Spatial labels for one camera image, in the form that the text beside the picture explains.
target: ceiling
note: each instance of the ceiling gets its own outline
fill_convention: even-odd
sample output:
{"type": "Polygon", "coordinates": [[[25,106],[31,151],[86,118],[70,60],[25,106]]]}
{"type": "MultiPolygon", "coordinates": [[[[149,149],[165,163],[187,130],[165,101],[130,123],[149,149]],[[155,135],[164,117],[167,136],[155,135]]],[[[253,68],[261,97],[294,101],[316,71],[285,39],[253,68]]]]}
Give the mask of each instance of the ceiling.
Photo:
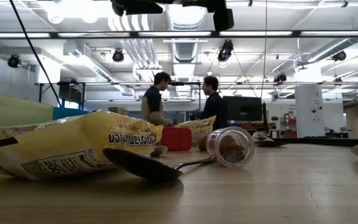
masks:
{"type": "MultiPolygon", "coordinates": [[[[83,31],[111,31],[108,26],[108,17],[111,15],[111,3],[109,1],[76,0],[76,7],[63,12],[64,20],[59,24],[53,24],[48,19],[51,14],[53,1],[18,1],[20,16],[29,32],[83,32],[83,31]],[[84,15],[98,16],[96,22],[84,22],[84,15]]],[[[248,1],[227,0],[227,7],[234,13],[235,26],[232,30],[358,30],[358,1],[353,0],[349,5],[342,8],[344,1],[338,0],[253,0],[252,7],[248,1]]],[[[129,25],[133,29],[132,16],[128,16],[129,25]]],[[[168,30],[167,17],[163,14],[149,15],[147,18],[151,30],[168,30]]],[[[206,16],[204,30],[214,30],[213,15],[206,16]]],[[[9,1],[0,1],[0,32],[20,32],[21,28],[9,5],[9,1]]],[[[224,39],[203,39],[207,43],[200,44],[196,58],[194,77],[199,80],[205,77],[207,72],[219,77],[221,82],[239,82],[245,80],[245,76],[252,82],[262,81],[263,75],[267,74],[272,79],[276,73],[270,73],[286,59],[295,55],[313,53],[326,44],[336,40],[334,38],[268,38],[268,39],[232,39],[234,53],[227,61],[227,66],[219,67],[217,52],[221,48],[224,39]]],[[[65,61],[62,55],[56,55],[62,48],[63,40],[34,40],[34,45],[56,58],[65,61]]],[[[164,44],[163,39],[154,39],[154,49],[162,68],[173,73],[172,54],[170,45],[164,44]]],[[[118,39],[81,39],[76,40],[77,46],[86,44],[92,50],[92,59],[109,71],[115,80],[121,82],[136,82],[131,75],[133,61],[124,51],[125,60],[114,63],[112,53],[115,49],[121,49],[118,39]]],[[[0,54],[9,55],[9,48],[28,47],[24,40],[0,40],[0,54]]],[[[321,70],[324,80],[332,81],[335,74],[340,75],[358,69],[358,43],[345,50],[347,58],[343,62],[323,60],[321,70]]],[[[289,80],[294,73],[293,66],[286,66],[283,71],[289,80]]],[[[96,75],[84,66],[66,62],[62,70],[63,77],[73,77],[79,80],[94,80],[96,75]]],[[[358,74],[349,77],[346,81],[357,82],[358,74]]],[[[357,85],[348,86],[344,89],[355,89],[357,85]]],[[[101,86],[100,90],[110,90],[101,86]]]]}

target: glass jar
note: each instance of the glass jar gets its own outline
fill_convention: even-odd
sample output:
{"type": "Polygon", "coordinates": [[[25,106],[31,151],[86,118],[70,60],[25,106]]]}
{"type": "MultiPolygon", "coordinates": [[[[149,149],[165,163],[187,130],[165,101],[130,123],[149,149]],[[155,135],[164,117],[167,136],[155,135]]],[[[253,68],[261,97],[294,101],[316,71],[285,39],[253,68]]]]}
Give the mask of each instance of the glass jar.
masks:
{"type": "Polygon", "coordinates": [[[239,127],[221,128],[213,131],[206,140],[210,156],[228,167],[242,167],[254,156],[255,144],[248,131],[239,127]]]}

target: table surface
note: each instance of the table surface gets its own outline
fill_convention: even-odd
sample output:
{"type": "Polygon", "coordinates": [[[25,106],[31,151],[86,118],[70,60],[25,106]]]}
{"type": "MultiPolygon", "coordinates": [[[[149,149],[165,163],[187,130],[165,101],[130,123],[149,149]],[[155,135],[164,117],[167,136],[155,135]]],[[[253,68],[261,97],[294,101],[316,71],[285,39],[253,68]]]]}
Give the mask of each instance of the table surface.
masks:
{"type": "MultiPolygon", "coordinates": [[[[168,164],[205,152],[169,152],[168,164]]],[[[0,223],[358,223],[349,148],[258,148],[243,169],[192,166],[155,184],[120,169],[54,181],[0,176],[0,223]]]]}

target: computer monitor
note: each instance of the computer monitor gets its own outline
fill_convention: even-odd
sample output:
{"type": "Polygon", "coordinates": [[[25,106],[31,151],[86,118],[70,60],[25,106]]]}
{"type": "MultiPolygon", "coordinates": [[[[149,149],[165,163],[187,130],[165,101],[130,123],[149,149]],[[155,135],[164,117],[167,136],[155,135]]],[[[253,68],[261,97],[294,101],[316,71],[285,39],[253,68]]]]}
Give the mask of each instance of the computer monitor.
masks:
{"type": "Polygon", "coordinates": [[[224,96],[229,121],[262,121],[262,99],[258,97],[224,96]]]}

